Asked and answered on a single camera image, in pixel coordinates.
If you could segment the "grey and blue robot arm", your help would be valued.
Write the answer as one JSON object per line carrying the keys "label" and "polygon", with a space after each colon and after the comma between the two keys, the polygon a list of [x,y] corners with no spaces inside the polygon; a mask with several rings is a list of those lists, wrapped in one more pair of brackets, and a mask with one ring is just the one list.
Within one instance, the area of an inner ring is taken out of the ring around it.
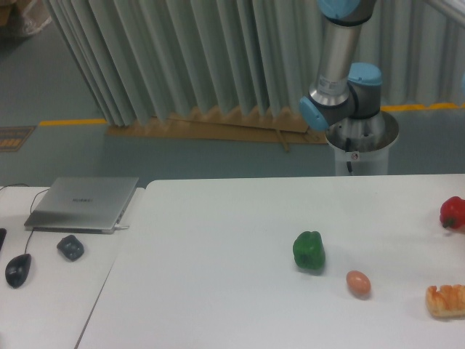
{"label": "grey and blue robot arm", "polygon": [[324,130],[388,105],[464,104],[462,1],[319,1],[325,23],[300,112]]}

